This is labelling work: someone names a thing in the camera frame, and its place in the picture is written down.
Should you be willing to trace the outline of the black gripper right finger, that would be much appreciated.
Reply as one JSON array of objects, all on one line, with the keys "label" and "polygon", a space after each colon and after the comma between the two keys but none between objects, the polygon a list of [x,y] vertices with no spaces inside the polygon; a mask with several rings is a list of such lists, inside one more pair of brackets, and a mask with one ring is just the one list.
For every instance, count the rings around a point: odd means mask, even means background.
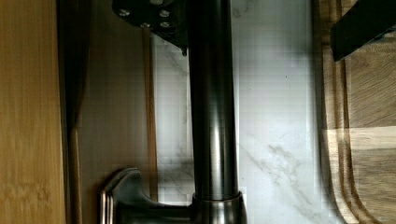
[{"label": "black gripper right finger", "polygon": [[396,24],[396,0],[357,0],[331,29],[333,59],[337,62],[386,34]]}]

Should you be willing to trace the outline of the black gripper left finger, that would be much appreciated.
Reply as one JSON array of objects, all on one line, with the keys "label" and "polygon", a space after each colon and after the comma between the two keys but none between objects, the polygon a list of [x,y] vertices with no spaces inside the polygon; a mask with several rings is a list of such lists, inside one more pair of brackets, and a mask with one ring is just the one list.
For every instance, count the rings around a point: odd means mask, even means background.
[{"label": "black gripper left finger", "polygon": [[187,55],[187,0],[112,0],[113,11],[132,26],[148,28]]}]

